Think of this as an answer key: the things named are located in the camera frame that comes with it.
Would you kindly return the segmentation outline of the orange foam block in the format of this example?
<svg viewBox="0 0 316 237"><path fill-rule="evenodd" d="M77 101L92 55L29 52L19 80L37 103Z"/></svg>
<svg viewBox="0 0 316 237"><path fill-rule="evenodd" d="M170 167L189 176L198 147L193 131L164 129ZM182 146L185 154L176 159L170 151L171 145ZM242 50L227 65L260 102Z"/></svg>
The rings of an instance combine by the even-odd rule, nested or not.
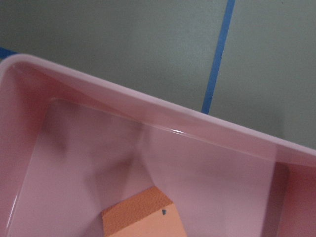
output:
<svg viewBox="0 0 316 237"><path fill-rule="evenodd" d="M102 211L105 237L186 237L174 202L153 186Z"/></svg>

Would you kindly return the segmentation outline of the pink plastic bin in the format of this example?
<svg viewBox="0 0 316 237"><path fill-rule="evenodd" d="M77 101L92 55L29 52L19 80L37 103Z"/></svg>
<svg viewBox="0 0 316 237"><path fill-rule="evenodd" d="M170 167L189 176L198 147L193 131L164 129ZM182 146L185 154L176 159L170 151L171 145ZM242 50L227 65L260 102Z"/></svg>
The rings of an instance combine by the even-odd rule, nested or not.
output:
<svg viewBox="0 0 316 237"><path fill-rule="evenodd" d="M313 237L316 152L25 54L0 64L0 234L101 237L156 186L190 237Z"/></svg>

